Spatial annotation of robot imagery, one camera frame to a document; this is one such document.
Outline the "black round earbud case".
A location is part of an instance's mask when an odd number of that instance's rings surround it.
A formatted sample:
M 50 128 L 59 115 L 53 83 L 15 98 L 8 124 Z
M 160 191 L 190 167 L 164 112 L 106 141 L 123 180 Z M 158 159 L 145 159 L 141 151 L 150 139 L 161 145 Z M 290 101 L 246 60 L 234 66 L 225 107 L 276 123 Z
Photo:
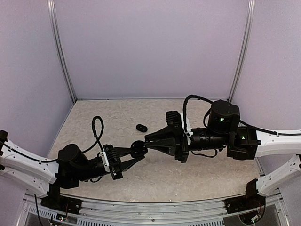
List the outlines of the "black round earbud case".
M 131 144 L 131 157 L 138 158 L 148 153 L 148 149 L 145 146 L 145 142 L 138 140 Z

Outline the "black earbud charging case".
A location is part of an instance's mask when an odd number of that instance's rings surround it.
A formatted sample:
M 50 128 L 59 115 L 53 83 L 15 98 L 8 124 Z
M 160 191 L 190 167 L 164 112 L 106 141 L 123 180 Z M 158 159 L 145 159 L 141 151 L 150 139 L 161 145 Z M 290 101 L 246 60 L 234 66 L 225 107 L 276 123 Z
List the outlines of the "black earbud charging case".
M 136 129 L 140 132 L 146 133 L 148 131 L 148 128 L 145 125 L 137 124 Z

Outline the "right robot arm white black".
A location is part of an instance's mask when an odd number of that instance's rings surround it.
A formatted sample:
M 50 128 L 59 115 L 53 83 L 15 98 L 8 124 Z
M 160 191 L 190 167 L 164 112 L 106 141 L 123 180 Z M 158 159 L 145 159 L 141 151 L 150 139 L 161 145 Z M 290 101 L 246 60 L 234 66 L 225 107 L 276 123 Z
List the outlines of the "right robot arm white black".
M 203 118 L 202 128 L 191 128 L 187 118 L 187 104 L 192 98 L 210 103 Z M 181 163 L 189 153 L 202 150 L 227 150 L 227 157 L 235 160 L 253 160 L 268 155 L 290 154 L 292 157 L 266 176 L 247 183 L 246 194 L 240 204 L 252 208 L 259 196 L 268 196 L 285 182 L 301 175 L 301 134 L 295 130 L 271 131 L 249 125 L 240 119 L 237 105 L 228 101 L 189 95 L 185 98 L 182 113 L 166 113 L 167 126 L 145 136 L 147 148 L 173 156 Z

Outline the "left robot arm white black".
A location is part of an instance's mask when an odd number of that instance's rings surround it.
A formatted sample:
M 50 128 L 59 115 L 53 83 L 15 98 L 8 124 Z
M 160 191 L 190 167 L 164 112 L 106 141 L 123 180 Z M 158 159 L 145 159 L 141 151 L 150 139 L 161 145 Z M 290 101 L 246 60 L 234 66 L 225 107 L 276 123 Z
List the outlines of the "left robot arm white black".
M 145 158 L 148 149 L 143 141 L 135 141 L 130 148 L 104 145 L 93 159 L 88 159 L 76 144 L 69 144 L 58 152 L 55 160 L 30 153 L 8 140 L 8 133 L 0 132 L 0 174 L 45 198 L 55 209 L 62 209 L 66 199 L 55 189 L 71 189 L 79 182 L 99 181 L 111 175 L 114 180 Z

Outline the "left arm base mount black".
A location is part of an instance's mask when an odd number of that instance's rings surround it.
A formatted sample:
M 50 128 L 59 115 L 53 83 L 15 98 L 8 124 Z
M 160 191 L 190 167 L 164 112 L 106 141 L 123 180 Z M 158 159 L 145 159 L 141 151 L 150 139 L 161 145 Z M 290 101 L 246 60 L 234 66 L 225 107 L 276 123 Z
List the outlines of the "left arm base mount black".
M 45 197 L 41 199 L 41 205 L 49 209 L 78 215 L 82 200 L 65 196 L 58 198 L 58 200 Z

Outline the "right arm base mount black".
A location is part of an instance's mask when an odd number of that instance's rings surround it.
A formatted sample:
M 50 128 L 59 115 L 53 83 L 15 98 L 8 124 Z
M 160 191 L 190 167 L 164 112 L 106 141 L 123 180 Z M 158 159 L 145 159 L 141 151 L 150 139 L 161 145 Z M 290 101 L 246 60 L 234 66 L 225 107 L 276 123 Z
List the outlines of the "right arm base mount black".
M 266 198 L 260 195 L 255 195 L 252 197 L 242 195 L 228 198 L 224 202 L 227 213 L 232 214 L 264 206 L 266 204 Z

